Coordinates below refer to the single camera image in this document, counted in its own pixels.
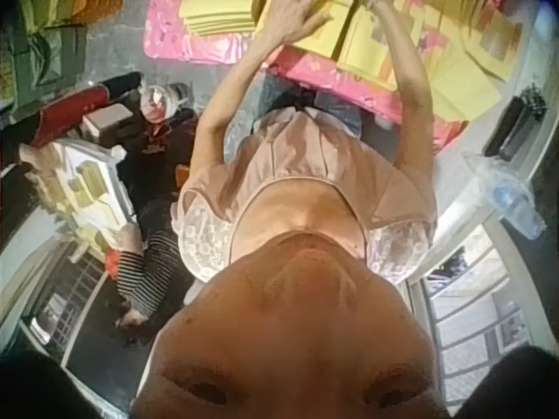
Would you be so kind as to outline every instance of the pink fabric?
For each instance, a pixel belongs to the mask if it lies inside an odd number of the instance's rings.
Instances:
[[[150,0],[144,35],[144,51],[151,58],[179,59],[205,64],[234,64],[242,56],[250,37],[239,34],[200,38],[189,33],[178,17],[181,0]],[[438,42],[446,42],[437,33],[428,31],[422,38],[420,51]],[[372,89],[370,84],[339,71],[335,63],[311,53],[285,48],[269,64],[270,71],[310,86],[327,89],[356,105],[401,123],[402,104],[397,93]],[[435,121],[437,149],[442,149],[462,131],[465,124]]]

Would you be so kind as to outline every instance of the window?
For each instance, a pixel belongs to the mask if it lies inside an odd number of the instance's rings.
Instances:
[[[62,361],[77,320],[104,273],[103,264],[89,254],[73,264],[69,259],[71,250],[54,267],[26,318],[35,337],[58,362]]]
[[[453,415],[506,353],[532,339],[511,278],[482,225],[421,283]]]

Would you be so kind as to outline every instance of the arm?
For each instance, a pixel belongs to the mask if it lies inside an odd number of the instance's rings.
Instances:
[[[433,105],[431,87],[416,46],[391,0],[369,0],[383,27],[400,98],[402,132],[395,165],[410,165],[431,179],[433,166]]]
[[[268,56],[279,46],[310,35],[328,19],[322,14],[309,16],[314,0],[272,1],[264,29],[221,82],[198,122],[190,176],[223,164],[225,130]]]

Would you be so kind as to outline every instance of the lace sleeve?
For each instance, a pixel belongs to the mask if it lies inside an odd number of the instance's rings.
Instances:
[[[430,247],[426,223],[400,223],[372,230],[367,242],[367,265],[397,285],[421,264]]]
[[[203,197],[194,199],[177,234],[181,258],[196,278],[208,282],[227,266],[231,230]]]

